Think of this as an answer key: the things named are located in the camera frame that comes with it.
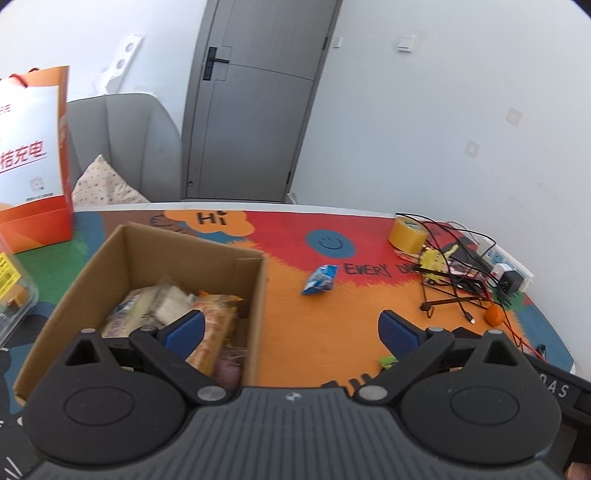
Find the power strip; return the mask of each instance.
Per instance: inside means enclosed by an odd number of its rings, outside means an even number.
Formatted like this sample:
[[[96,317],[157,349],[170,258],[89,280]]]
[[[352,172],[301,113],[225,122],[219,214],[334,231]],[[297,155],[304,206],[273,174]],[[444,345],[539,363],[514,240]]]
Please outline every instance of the power strip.
[[[499,245],[495,245],[491,248],[492,244],[493,243],[488,238],[480,238],[476,253],[478,255],[483,255],[482,258],[491,266],[491,268],[497,263],[505,263],[513,268],[513,270],[523,277],[523,283],[521,284],[519,291],[525,292],[534,281],[534,274],[519,263],[515,257],[509,255],[506,250],[499,247]]]

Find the wall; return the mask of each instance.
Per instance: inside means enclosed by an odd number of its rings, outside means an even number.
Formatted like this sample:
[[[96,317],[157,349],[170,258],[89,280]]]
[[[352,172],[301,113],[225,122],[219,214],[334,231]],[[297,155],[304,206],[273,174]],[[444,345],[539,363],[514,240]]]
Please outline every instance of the wall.
[[[415,53],[396,51],[401,34]],[[344,0],[335,35],[297,201],[496,237],[591,378],[589,17],[570,0]]]
[[[13,0],[0,13],[0,78],[71,65],[68,100],[96,95],[95,77],[126,34],[146,35],[120,92],[152,92],[177,128],[206,0]]]

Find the yellow tape roll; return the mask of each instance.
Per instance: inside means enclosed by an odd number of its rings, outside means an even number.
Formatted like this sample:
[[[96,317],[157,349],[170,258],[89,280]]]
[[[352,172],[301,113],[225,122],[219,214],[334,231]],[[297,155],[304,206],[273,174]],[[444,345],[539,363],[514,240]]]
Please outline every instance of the yellow tape roll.
[[[399,216],[394,220],[388,242],[402,252],[416,255],[423,248],[428,236],[428,230],[419,222],[409,217]]]

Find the polka dot pillow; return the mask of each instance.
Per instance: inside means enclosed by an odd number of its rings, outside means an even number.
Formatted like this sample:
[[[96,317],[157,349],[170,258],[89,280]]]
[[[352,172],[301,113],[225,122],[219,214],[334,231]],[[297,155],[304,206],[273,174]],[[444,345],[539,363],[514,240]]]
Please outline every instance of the polka dot pillow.
[[[150,203],[140,192],[128,185],[103,155],[95,158],[76,182],[72,192],[75,207]]]

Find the gray chair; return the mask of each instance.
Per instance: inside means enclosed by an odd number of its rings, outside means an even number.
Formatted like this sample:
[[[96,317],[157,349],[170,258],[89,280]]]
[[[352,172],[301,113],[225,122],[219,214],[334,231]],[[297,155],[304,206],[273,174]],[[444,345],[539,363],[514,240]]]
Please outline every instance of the gray chair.
[[[118,93],[68,103],[72,188],[103,154],[151,202],[181,199],[181,139],[162,104],[147,93]]]

